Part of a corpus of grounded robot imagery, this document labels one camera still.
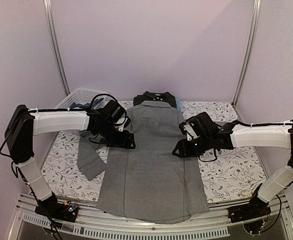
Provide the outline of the grey long sleeve shirt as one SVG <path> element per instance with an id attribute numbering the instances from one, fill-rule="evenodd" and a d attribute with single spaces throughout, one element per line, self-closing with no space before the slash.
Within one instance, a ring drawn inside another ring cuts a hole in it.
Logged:
<path id="1" fill-rule="evenodd" d="M 176 224 L 207 212 L 198 160 L 172 154 L 183 137 L 183 115 L 162 101 L 143 101 L 127 113 L 135 149 L 112 147 L 102 161 L 93 135 L 84 132 L 79 138 L 78 169 L 88 180 L 104 175 L 96 207 L 157 224 Z"/>

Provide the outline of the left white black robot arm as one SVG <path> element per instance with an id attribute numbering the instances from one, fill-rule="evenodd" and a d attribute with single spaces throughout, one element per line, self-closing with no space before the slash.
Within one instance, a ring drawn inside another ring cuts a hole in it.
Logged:
<path id="1" fill-rule="evenodd" d="M 41 201 L 41 208 L 50 217 L 61 213 L 61 206 L 52 198 L 54 194 L 36 163 L 33 137 L 61 131 L 87 131 L 102 137 L 107 147 L 135 149 L 134 134 L 126 130 L 130 118 L 118 100 L 110 100 L 102 108 L 89 104 L 84 108 L 37 109 L 18 105 L 4 133 L 2 147 L 8 148 L 17 172 L 24 178 L 34 197 Z"/>

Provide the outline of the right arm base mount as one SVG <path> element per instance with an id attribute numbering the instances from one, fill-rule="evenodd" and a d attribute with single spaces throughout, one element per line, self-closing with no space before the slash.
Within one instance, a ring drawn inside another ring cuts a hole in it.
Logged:
<path id="1" fill-rule="evenodd" d="M 269 204 L 258 198 L 258 192 L 260 187 L 261 184 L 254 190 L 248 203 L 231 206 L 227 209 L 227 216 L 232 223 L 267 216 L 271 213 Z"/>

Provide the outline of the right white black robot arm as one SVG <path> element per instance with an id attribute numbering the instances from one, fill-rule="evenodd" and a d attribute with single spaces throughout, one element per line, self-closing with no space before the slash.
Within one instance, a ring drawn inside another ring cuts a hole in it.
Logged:
<path id="1" fill-rule="evenodd" d="M 239 120 L 220 126 L 206 112 L 201 112 L 179 124 L 185 138 L 179 140 L 172 154 L 193 158 L 208 150 L 233 150 L 242 147 L 275 147 L 290 150 L 285 166 L 262 183 L 245 206 L 245 214 L 256 218 L 279 192 L 293 182 L 293 119 L 276 123 L 243 123 Z"/>

